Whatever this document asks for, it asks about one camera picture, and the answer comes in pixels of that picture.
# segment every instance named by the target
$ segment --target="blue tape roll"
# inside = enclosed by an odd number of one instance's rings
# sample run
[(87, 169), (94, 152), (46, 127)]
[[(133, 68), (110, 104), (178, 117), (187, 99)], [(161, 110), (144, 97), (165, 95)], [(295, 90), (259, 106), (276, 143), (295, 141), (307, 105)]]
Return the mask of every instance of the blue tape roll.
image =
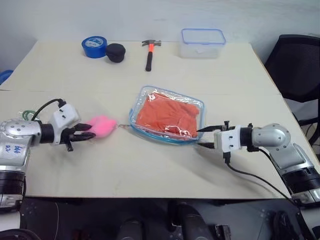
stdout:
[(102, 58), (106, 55), (107, 40), (103, 36), (91, 36), (81, 43), (84, 53), (92, 59)]

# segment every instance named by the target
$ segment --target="white wall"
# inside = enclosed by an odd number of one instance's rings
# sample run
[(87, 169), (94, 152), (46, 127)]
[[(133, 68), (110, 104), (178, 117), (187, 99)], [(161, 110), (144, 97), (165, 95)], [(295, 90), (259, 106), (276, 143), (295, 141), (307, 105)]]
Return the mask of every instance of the white wall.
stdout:
[(177, 41), (182, 28), (219, 28), (265, 61), (280, 34), (320, 34), (320, 0), (0, 0), (0, 70), (37, 39)]

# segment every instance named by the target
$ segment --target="clear food container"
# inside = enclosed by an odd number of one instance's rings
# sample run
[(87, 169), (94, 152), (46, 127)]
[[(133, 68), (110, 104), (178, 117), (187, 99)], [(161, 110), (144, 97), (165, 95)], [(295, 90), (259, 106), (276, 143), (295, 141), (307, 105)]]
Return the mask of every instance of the clear food container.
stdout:
[(144, 86), (131, 109), (129, 122), (144, 136), (172, 144), (196, 142), (203, 133), (201, 100), (155, 86)]
[(225, 44), (225, 36), (219, 29), (184, 28), (181, 31), (180, 56), (215, 59)]

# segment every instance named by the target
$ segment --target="black office chair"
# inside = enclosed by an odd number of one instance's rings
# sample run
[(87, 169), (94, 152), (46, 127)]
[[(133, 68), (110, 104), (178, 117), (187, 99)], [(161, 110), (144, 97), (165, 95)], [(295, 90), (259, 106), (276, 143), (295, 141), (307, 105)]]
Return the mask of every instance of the black office chair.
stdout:
[(265, 68), (285, 99), (313, 104), (313, 117), (304, 119), (293, 111), (300, 126), (317, 123), (309, 139), (313, 145), (320, 135), (320, 38), (280, 35)]

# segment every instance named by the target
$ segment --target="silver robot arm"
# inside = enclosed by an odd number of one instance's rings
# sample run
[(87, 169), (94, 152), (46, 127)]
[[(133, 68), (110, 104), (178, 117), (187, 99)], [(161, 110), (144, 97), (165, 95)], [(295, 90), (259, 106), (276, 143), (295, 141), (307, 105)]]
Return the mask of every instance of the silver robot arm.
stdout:
[(270, 153), (271, 161), (298, 206), (320, 205), (320, 175), (305, 151), (291, 142), (290, 132), (273, 123), (264, 127), (240, 125), (208, 126), (198, 132), (212, 132), (214, 143), (198, 143), (201, 146), (218, 149), (225, 158), (230, 153), (246, 147), (249, 152), (257, 152), (264, 147)]
[(75, 125), (79, 120), (76, 109), (64, 103), (47, 124), (18, 119), (0, 123), (0, 213), (20, 209), (26, 191), (25, 174), (31, 147), (45, 143), (66, 144), (70, 152), (73, 150), (71, 142), (95, 137), (89, 132), (74, 134), (91, 128), (88, 124)]
[(264, 147), (271, 161), (298, 205), (320, 204), (320, 175), (305, 151), (291, 142), (287, 129), (279, 124), (255, 127), (252, 145)]

